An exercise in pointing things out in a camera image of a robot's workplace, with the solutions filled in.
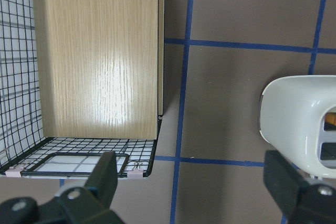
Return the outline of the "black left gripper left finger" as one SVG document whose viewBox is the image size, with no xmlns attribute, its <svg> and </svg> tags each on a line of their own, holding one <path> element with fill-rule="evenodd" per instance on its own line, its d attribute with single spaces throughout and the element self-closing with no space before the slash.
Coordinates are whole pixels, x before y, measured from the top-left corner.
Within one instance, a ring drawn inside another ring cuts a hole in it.
<svg viewBox="0 0 336 224">
<path fill-rule="evenodd" d="M 95 198 L 110 208 L 118 185 L 117 160 L 115 152 L 104 152 L 85 183 Z"/>
</svg>

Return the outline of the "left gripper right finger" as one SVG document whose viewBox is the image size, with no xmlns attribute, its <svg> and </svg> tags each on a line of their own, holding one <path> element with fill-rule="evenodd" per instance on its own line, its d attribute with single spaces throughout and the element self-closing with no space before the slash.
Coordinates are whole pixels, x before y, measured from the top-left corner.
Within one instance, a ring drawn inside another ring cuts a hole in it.
<svg viewBox="0 0 336 224">
<path fill-rule="evenodd" d="M 305 198 L 312 187 L 278 151 L 266 151 L 263 181 L 284 215 L 312 215 Z"/>
</svg>

